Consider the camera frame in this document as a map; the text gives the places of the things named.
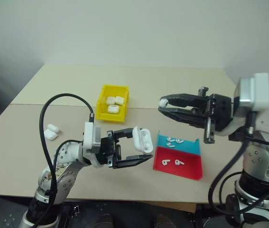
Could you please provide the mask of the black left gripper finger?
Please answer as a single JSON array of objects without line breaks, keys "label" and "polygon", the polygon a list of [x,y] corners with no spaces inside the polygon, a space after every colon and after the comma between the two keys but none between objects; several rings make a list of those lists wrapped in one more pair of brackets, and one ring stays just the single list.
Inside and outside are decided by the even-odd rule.
[{"label": "black left gripper finger", "polygon": [[153,155],[147,155],[147,154],[128,156],[126,157],[125,160],[115,160],[113,162],[112,168],[121,169],[121,168],[137,166],[141,163],[148,161],[152,157]]},{"label": "black left gripper finger", "polygon": [[114,138],[118,141],[120,138],[132,138],[133,137],[133,128],[126,128],[122,130],[117,130],[113,132]]}]

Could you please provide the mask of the red plastic tray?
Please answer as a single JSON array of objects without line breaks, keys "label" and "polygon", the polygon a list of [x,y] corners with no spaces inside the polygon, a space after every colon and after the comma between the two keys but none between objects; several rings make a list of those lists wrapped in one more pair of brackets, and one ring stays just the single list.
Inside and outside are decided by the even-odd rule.
[{"label": "red plastic tray", "polygon": [[[171,160],[171,162],[163,166],[162,160]],[[180,160],[185,164],[177,166],[175,165],[175,160]],[[153,169],[195,181],[203,177],[202,158],[200,155],[166,149],[164,147],[157,147]]]}]

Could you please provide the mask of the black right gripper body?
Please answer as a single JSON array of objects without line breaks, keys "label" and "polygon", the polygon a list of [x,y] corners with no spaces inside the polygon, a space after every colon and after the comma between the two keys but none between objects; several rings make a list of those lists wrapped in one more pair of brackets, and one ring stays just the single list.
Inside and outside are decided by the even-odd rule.
[{"label": "black right gripper body", "polygon": [[197,107],[192,108],[194,114],[202,116],[202,127],[204,128],[203,142],[212,144],[215,142],[214,135],[222,131],[232,120],[232,100],[230,97],[211,94],[207,96],[207,87],[198,90],[199,98],[206,99]]}]

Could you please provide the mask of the yellow plastic bin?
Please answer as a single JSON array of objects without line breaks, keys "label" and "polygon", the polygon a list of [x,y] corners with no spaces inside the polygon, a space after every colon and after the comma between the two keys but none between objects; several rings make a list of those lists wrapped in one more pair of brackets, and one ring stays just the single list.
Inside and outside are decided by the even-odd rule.
[{"label": "yellow plastic bin", "polygon": [[[106,104],[108,96],[122,96],[125,98],[123,105],[118,105],[120,111],[118,114],[109,114]],[[121,85],[103,85],[96,105],[96,118],[103,121],[124,122],[127,114],[127,105],[129,98],[129,87]]]}]

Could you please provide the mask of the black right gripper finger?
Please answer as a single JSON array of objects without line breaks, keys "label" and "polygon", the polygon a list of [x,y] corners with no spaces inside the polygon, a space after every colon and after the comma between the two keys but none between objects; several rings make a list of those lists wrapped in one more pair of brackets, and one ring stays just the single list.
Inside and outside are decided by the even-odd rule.
[{"label": "black right gripper finger", "polygon": [[200,99],[196,95],[190,94],[172,94],[162,96],[161,99],[167,99],[168,104],[177,107],[198,107],[200,105]]},{"label": "black right gripper finger", "polygon": [[206,117],[198,108],[158,107],[158,111],[177,122],[204,129]]}]

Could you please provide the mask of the blue plastic tray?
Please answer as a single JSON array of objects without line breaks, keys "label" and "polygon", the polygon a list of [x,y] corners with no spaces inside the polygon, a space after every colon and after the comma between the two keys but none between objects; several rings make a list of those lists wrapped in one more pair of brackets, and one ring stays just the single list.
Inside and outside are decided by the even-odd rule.
[{"label": "blue plastic tray", "polygon": [[[167,137],[171,138],[170,143],[175,145],[174,148],[168,148],[166,146],[166,143],[168,142]],[[181,139],[181,138],[176,138],[176,137],[172,137],[172,136],[165,136],[165,135],[162,135],[160,132],[158,132],[158,134],[157,134],[157,147],[164,147],[166,149],[177,150],[177,151],[186,152],[186,153],[190,153],[190,154],[194,154],[194,155],[201,155],[199,139],[196,139],[195,141],[187,141],[185,139],[181,139],[184,141],[181,144],[176,143],[175,139]]]}]

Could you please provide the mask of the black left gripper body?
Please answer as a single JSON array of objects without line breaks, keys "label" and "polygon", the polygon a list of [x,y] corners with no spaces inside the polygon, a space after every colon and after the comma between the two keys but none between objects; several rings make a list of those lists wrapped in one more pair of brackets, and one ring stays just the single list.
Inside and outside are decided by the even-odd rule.
[{"label": "black left gripper body", "polygon": [[96,154],[99,164],[107,164],[113,169],[122,168],[121,165],[121,146],[118,144],[119,139],[123,137],[122,130],[108,131],[107,137],[101,138],[101,146]]}]

